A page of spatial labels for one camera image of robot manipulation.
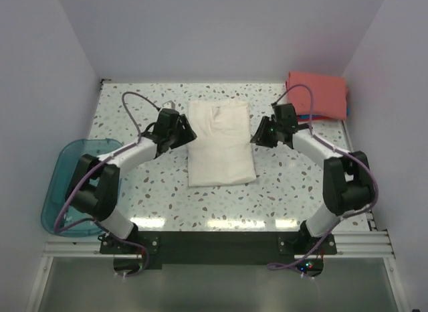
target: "white back wall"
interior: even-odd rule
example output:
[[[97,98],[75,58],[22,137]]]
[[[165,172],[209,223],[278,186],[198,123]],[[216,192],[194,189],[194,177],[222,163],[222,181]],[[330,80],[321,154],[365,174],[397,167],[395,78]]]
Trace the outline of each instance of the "white back wall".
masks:
[[[385,0],[344,75],[354,146],[379,181],[374,211],[388,228],[412,308],[428,310],[428,0]]]
[[[58,153],[85,137],[98,77],[58,0],[0,0],[0,311],[24,311]]]
[[[95,71],[115,81],[341,75],[383,0],[60,0]]]

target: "red cloth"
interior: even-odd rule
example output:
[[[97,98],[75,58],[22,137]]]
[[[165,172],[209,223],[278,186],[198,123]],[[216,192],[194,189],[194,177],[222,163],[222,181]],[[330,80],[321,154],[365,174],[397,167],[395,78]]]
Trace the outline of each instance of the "red cloth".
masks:
[[[290,72],[288,74],[288,88],[299,83],[306,84],[314,93],[314,114],[340,120],[346,119],[347,89],[344,78]],[[288,102],[293,104],[297,115],[309,114],[310,95],[305,88],[291,90],[288,93]]]

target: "terrazzo table surface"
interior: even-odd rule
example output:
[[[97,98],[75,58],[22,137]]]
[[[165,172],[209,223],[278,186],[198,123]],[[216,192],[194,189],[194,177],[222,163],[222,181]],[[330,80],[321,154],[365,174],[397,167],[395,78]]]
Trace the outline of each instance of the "terrazzo table surface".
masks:
[[[111,138],[129,143],[136,131],[121,96],[137,91],[158,105],[173,100],[187,113],[191,100],[234,98],[250,102],[251,133],[261,117],[271,115],[270,103],[284,91],[282,84],[104,84],[90,139]],[[157,112],[137,96],[128,106],[145,128]],[[316,121],[314,130],[346,148],[340,121]],[[140,230],[298,230],[322,202],[322,171],[309,158],[285,146],[253,145],[257,180],[245,185],[188,187],[187,148],[180,147],[138,166],[123,180],[119,210]],[[365,215],[342,222],[336,231],[368,231]]]

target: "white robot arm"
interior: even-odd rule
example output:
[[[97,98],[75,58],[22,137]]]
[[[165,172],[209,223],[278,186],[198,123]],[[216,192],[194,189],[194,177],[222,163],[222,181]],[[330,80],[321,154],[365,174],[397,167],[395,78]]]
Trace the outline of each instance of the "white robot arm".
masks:
[[[311,239],[314,241],[328,233],[343,215],[361,210],[371,203],[375,198],[374,181],[364,168],[352,160],[356,159],[368,168],[363,152],[351,153],[314,135],[309,124],[298,124],[292,104],[275,103],[272,106],[274,114],[262,118],[251,142],[270,148],[282,142],[323,169],[324,203],[312,217],[302,222],[299,239],[294,244],[299,247],[299,244],[307,244]]]
[[[131,234],[138,228],[116,208],[119,179],[138,165],[195,139],[185,115],[171,108],[160,109],[157,121],[135,142],[109,154],[80,158],[67,192],[67,198],[72,196],[70,205],[91,215],[113,235],[132,240]]]

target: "blue plastic tray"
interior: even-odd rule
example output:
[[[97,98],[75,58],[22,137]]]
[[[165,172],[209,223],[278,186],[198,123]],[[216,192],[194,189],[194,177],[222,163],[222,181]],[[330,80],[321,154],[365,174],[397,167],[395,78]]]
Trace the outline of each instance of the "blue plastic tray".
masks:
[[[47,190],[43,210],[41,211],[41,224],[45,230],[51,234],[55,234],[55,219],[66,201],[66,192],[70,181],[72,180],[74,169],[78,164],[79,158],[87,153],[93,156],[102,155],[103,153],[109,153],[116,150],[121,146],[122,144],[114,139],[80,139],[69,143],[64,149],[62,149]],[[88,217],[86,214],[82,214],[73,207],[69,207],[61,226],[68,225],[86,217]],[[91,222],[84,222],[60,233],[60,235],[66,237],[85,237],[97,235],[99,233],[101,233],[101,229],[96,225]]]

